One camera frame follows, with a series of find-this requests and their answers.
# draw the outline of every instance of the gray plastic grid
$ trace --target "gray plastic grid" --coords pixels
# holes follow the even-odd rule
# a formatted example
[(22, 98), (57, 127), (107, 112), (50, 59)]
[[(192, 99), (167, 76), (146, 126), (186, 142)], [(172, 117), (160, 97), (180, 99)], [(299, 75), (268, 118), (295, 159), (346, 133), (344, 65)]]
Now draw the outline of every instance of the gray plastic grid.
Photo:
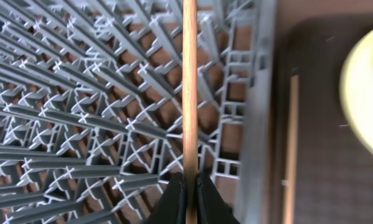
[[(182, 114), (177, 97), (182, 84), (173, 88), (164, 78), (174, 67), (182, 66), (182, 53), (173, 41), (182, 32), (181, 2), (25, 2), (28, 7), (0, 0), (0, 20), (4, 22), (0, 32), (0, 178), (10, 180), (0, 185), (0, 223), (49, 223), (64, 214), (68, 223), (119, 223), (116, 211), (126, 205), (140, 220), (146, 219), (136, 196), (151, 186), (163, 193), (162, 184), (168, 183), (166, 174), (175, 167), (182, 170), (183, 155), (176, 147), (176, 140), (182, 139), (182, 116), (163, 128), (154, 115), (168, 101)], [(199, 131), (199, 168), (205, 169), (205, 157), (210, 154), (213, 181), (217, 177), (238, 179), (230, 167), (239, 166), (240, 161), (220, 157), (220, 139), (223, 125), (243, 125), (244, 115), (238, 111), (246, 104), (227, 99), (228, 85), (251, 87), (257, 52), (255, 48), (235, 50), (235, 30), (240, 26), (257, 28), (261, 6), (252, 0), (199, 1), (199, 7), (212, 10), (198, 12), (199, 48), (210, 58), (199, 67), (202, 101), (198, 108), (213, 104), (220, 114), (215, 131)], [(173, 23), (177, 27), (168, 31), (165, 24)], [(129, 32), (130, 24), (144, 27)], [(216, 35), (223, 31), (229, 35), (229, 44), (220, 52)], [(145, 50), (139, 41), (150, 32), (156, 40)], [(260, 38), (256, 33), (253, 44)], [(149, 58), (160, 49), (172, 60), (154, 66)], [(135, 60), (120, 65), (120, 55), (125, 52)], [(271, 54), (271, 48), (265, 53)], [(208, 69), (214, 65), (224, 73), (222, 87), (217, 90), (207, 78)], [(135, 69), (143, 79), (140, 85), (131, 81)], [(233, 72), (247, 72), (248, 77)], [(111, 98), (112, 87), (126, 95)], [(163, 98), (148, 104), (143, 98), (148, 88)], [(134, 102), (140, 113), (133, 119), (122, 118), (120, 111)], [(148, 142), (141, 143), (140, 136), (146, 136)], [(108, 165), (99, 165), (102, 158)], [(133, 171), (135, 161), (146, 173)], [(223, 171), (219, 171), (219, 163), (224, 164)], [(75, 189), (71, 179), (77, 180)], [(116, 205), (103, 188), (109, 181), (123, 196)], [(25, 190), (28, 185), (33, 185), (35, 192)], [(83, 211), (88, 197), (98, 201), (99, 212)], [(5, 208), (11, 212), (4, 214)], [(249, 223), (259, 219), (258, 215)]]

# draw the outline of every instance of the wooden stick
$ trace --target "wooden stick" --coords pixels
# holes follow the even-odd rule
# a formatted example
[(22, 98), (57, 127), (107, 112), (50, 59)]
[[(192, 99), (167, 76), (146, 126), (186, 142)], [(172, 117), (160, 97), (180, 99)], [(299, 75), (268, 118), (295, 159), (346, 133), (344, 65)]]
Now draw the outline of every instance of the wooden stick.
[(290, 108), (288, 117), (288, 141), (286, 161), (286, 186), (283, 204), (283, 224), (294, 223), (294, 202), (298, 148), (298, 76), (291, 78)]
[(183, 65), (182, 65), (182, 128), (184, 175), (187, 182), (188, 201), (186, 223), (197, 223), (194, 201), (197, 174), (197, 4), (184, 0)]

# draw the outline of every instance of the wooden dowel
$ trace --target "wooden dowel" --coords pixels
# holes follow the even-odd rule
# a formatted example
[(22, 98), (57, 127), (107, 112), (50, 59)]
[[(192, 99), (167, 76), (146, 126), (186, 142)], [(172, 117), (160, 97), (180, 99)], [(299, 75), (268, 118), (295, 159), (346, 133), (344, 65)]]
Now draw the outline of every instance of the wooden dowel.
[(295, 185), (298, 149), (298, 76), (291, 78), (288, 115), (286, 186), (283, 204), (283, 224), (294, 223)]
[(186, 223), (197, 223), (194, 201), (197, 174), (197, 4), (184, 0), (183, 13), (183, 65), (182, 65), (182, 128), (184, 175), (187, 182), (188, 201)]

